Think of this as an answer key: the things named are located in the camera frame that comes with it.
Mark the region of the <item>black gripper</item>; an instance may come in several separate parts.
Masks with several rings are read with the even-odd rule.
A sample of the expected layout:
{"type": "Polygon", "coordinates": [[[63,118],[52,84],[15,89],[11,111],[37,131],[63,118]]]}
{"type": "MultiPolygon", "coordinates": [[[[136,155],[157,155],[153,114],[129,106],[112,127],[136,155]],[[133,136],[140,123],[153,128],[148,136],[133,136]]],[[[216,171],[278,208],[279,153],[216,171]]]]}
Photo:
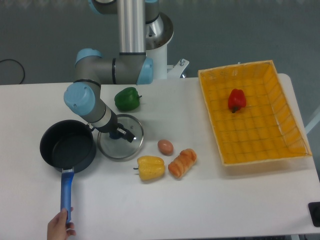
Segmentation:
{"type": "Polygon", "coordinates": [[[110,116],[105,114],[99,121],[87,123],[86,127],[93,132],[97,129],[101,133],[109,133],[110,138],[122,138],[129,143],[135,139],[135,135],[126,128],[120,128],[123,125],[118,123],[118,117],[114,112],[110,116]]]}

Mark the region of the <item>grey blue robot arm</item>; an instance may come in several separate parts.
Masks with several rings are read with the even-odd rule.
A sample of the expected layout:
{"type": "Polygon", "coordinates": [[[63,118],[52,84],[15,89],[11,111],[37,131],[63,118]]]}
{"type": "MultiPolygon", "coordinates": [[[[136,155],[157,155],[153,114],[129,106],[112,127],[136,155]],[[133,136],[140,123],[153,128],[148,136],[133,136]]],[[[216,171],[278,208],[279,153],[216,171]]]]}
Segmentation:
{"type": "Polygon", "coordinates": [[[117,14],[119,56],[104,59],[95,49],[78,52],[75,81],[64,93],[65,104],[95,129],[128,142],[135,135],[124,128],[116,114],[101,99],[102,85],[144,85],[154,78],[154,61],[147,57],[146,26],[159,18],[157,0],[90,0],[100,15],[117,14]]]}

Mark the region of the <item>person's hand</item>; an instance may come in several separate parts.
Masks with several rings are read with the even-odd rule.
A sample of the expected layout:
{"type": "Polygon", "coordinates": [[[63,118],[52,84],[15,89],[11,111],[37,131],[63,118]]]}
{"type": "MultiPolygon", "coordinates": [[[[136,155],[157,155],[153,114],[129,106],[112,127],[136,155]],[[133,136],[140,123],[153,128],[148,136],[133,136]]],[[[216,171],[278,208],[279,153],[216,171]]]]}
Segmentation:
{"type": "Polygon", "coordinates": [[[47,240],[67,240],[76,236],[73,222],[67,223],[68,211],[63,208],[47,225],[47,240]]]}

